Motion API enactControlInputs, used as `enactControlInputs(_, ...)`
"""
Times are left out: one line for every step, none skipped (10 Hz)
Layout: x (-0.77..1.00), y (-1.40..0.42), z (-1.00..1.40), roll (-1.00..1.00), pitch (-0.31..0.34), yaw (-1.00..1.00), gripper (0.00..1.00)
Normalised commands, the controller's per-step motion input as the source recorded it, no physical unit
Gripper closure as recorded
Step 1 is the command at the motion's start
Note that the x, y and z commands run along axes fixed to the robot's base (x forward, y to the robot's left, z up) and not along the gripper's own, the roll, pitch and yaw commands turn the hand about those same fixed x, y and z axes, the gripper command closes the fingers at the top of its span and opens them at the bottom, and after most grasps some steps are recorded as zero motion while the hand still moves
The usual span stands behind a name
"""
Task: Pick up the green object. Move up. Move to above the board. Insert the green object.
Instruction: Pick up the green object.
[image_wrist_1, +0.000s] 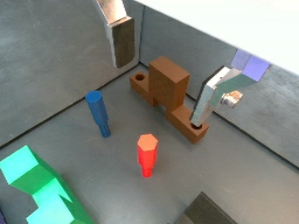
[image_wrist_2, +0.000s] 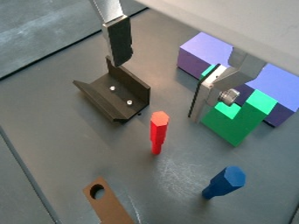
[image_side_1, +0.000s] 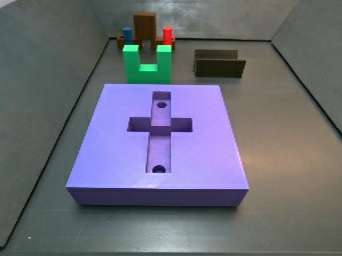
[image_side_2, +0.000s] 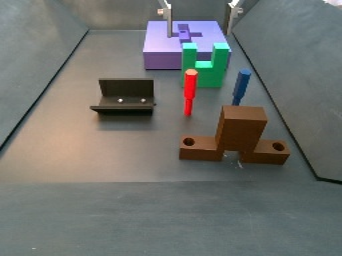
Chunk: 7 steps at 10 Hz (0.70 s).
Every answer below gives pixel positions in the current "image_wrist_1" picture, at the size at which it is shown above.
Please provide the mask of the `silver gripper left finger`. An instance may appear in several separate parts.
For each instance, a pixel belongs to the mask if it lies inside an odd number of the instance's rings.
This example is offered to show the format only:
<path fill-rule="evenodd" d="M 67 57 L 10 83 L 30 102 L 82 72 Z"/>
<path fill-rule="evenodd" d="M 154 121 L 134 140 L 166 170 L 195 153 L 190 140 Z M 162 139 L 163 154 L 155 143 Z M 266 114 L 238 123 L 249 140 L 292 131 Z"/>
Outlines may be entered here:
<path fill-rule="evenodd" d="M 123 0 L 93 0 L 103 22 L 107 25 L 113 60 L 117 68 L 126 66 L 135 58 L 135 20 L 127 15 Z"/>

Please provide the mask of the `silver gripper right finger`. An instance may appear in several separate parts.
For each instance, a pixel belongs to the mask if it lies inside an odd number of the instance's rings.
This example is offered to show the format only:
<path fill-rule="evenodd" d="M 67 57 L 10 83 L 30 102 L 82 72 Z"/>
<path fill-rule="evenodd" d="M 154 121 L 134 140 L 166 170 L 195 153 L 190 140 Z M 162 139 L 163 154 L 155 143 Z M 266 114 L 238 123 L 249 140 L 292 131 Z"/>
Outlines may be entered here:
<path fill-rule="evenodd" d="M 191 125 L 199 128 L 221 104 L 234 108 L 244 97 L 240 89 L 260 82 L 270 63 L 250 53 L 237 50 L 232 67 L 222 66 L 203 82 L 191 113 Z"/>

